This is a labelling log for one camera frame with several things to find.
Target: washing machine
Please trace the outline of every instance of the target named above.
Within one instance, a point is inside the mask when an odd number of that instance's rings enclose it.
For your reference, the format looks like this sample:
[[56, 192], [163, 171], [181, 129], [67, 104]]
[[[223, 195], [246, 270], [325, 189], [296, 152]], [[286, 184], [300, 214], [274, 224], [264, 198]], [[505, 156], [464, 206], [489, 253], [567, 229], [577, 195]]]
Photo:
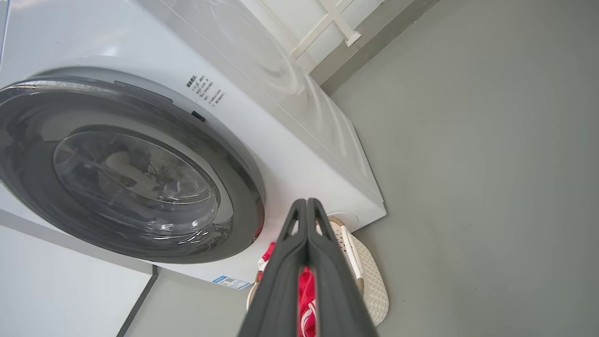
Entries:
[[243, 288], [292, 202], [385, 215], [351, 121], [238, 0], [11, 0], [0, 207]]

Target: wall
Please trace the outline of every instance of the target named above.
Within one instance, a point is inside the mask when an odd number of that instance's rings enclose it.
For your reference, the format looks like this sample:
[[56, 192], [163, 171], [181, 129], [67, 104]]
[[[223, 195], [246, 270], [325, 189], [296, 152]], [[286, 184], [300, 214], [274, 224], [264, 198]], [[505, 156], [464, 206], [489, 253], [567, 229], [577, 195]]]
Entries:
[[[3, 210], [0, 219], [0, 336], [118, 334], [150, 279], [151, 265], [132, 261], [129, 267], [137, 269], [131, 269], [114, 264], [110, 257], [112, 263], [100, 260], [16, 229], [38, 234], [50, 231], [46, 233], [50, 239], [63, 236], [58, 240], [80, 241], [74, 237]], [[98, 254], [102, 258], [116, 255]]]
[[385, 336], [599, 336], [599, 2], [441, 0], [333, 96]]
[[[241, 0], [241, 2], [275, 36], [288, 55], [326, 14], [319, 0]], [[382, 2], [383, 0], [353, 0], [341, 15], [349, 26], [355, 29]], [[343, 34], [335, 23], [332, 23], [296, 60], [296, 63], [306, 73], [310, 73], [343, 40]]]

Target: front-loading washing machine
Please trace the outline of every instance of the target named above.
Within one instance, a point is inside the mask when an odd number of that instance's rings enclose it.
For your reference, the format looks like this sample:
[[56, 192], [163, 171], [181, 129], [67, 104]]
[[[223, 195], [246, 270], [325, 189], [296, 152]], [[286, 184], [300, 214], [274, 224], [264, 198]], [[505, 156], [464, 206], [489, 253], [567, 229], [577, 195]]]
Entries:
[[385, 214], [351, 121], [237, 0], [12, 0], [0, 207], [230, 287], [292, 202]]

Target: washing machine door window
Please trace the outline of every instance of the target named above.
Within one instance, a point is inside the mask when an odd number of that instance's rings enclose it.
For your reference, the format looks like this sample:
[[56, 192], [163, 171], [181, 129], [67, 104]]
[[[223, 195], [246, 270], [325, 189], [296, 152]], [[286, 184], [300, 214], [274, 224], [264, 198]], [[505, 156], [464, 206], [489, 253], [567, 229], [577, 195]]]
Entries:
[[9, 86], [0, 151], [1, 178], [25, 205], [132, 257], [219, 260], [264, 222], [260, 179], [239, 154], [199, 119], [131, 88], [79, 78]]

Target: gray baseboard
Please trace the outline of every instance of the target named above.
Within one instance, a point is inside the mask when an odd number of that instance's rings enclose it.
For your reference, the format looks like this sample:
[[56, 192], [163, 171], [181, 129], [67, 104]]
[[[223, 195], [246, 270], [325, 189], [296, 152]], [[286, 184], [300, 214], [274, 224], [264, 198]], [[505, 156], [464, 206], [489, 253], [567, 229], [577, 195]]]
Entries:
[[333, 94], [439, 0], [414, 0], [407, 6], [406, 2], [385, 0], [356, 28], [362, 37], [349, 48], [345, 41], [341, 42], [310, 73], [328, 95]]

